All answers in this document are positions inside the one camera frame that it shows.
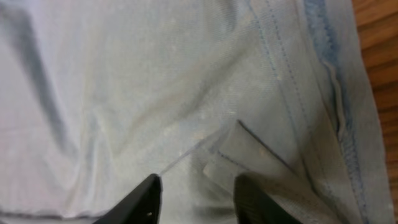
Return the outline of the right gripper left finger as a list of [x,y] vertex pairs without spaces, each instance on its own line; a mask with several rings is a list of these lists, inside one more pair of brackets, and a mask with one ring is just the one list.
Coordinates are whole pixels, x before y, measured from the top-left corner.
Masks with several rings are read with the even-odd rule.
[[162,181],[151,174],[94,224],[158,224],[161,205]]

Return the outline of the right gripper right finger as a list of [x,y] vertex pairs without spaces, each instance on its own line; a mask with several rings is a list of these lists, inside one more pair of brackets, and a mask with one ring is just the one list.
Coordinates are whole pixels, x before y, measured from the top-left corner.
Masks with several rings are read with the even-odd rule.
[[239,224],[301,224],[273,201],[249,174],[235,178],[233,201]]

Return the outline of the light blue printed t-shirt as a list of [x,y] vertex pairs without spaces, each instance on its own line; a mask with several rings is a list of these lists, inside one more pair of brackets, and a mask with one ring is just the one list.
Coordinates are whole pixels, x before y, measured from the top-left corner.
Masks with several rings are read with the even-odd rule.
[[2,1],[1,222],[93,223],[152,173],[161,223],[394,223],[347,0]]

